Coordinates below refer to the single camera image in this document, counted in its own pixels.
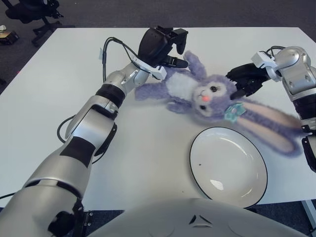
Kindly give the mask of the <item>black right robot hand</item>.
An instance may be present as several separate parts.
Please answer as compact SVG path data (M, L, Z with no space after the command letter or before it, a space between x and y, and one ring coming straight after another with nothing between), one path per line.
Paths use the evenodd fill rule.
M231 69L226 77L235 82L236 91L230 95L231 100L248 97L257 92L270 77L266 69L257 68L254 63Z

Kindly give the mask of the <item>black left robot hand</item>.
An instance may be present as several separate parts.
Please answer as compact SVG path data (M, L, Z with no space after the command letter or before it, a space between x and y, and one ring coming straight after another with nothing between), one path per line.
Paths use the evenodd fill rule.
M172 46L176 45L178 54L183 54L186 46L188 31L179 28L164 28L157 26L149 28L139 45L138 58L146 64L157 67L186 68L188 62L177 57L169 56Z

